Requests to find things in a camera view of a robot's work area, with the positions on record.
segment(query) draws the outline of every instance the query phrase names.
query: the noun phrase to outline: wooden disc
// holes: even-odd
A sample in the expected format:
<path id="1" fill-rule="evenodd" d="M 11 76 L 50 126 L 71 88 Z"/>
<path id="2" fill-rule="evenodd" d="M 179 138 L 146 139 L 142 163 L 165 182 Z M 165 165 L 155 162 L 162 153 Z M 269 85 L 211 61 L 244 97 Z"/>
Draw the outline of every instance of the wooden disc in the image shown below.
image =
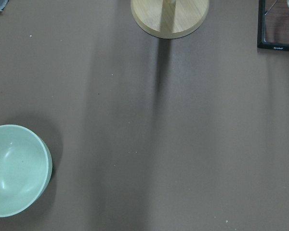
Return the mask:
<path id="1" fill-rule="evenodd" d="M 175 39 L 195 31 L 209 11 L 209 0 L 131 0 L 131 12 L 147 33 Z"/>

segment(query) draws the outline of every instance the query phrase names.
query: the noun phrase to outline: gray tabletop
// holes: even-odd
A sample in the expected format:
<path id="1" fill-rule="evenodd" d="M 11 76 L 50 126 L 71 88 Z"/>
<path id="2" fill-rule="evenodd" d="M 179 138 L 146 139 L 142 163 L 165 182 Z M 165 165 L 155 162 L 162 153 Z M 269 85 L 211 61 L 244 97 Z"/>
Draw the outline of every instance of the gray tabletop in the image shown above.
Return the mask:
<path id="1" fill-rule="evenodd" d="M 211 0 L 175 40 L 129 0 L 9 1 L 0 125 L 54 170 L 0 231 L 289 230 L 289 52 L 257 50 L 257 25 L 257 0 Z"/>

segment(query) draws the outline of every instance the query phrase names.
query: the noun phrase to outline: bowl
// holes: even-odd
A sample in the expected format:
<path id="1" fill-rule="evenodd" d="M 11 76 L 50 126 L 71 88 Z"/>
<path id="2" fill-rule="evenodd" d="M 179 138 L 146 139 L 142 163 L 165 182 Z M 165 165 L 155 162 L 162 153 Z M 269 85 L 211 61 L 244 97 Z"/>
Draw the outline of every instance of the bowl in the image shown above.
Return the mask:
<path id="1" fill-rule="evenodd" d="M 34 203 L 52 174 L 44 141 L 18 125 L 0 126 L 0 217 L 15 215 Z"/>

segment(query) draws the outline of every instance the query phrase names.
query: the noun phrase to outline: bowl rim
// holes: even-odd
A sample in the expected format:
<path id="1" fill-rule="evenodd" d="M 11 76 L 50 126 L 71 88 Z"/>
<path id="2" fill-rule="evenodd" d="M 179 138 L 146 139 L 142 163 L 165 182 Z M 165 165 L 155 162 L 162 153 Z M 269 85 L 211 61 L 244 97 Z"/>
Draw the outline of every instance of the bowl rim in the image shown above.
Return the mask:
<path id="1" fill-rule="evenodd" d="M 43 183 L 41 184 L 38 193 L 33 197 L 33 199 L 29 203 L 27 203 L 25 206 L 21 207 L 20 209 L 14 211 L 14 212 L 7 213 L 7 214 L 0 214 L 0 218 L 9 217 L 9 216 L 15 215 L 17 213 L 20 213 L 20 212 L 24 211 L 26 208 L 28 208 L 30 205 L 32 205 L 40 197 L 40 195 L 42 194 L 44 186 L 45 186 L 46 181 L 47 181 L 47 176 L 48 176 L 48 173 L 49 173 L 49 158 L 48 158 L 48 154 L 47 154 L 47 149 L 48 148 L 46 148 L 46 144 L 43 142 L 43 140 L 37 134 L 35 134 L 33 131 L 31 131 L 30 129 L 25 128 L 25 127 L 23 127 L 21 125 L 16 125 L 16 124 L 0 125 L 0 129 L 7 128 L 7 127 L 10 127 L 10 128 L 12 127 L 12 128 L 25 130 L 28 133 L 30 133 L 34 138 L 36 138 L 36 140 L 39 142 L 39 144 L 43 148 L 44 157 L 45 157 L 45 161 L 46 161 L 46 171 L 45 171 L 45 176 L 44 176 Z"/>

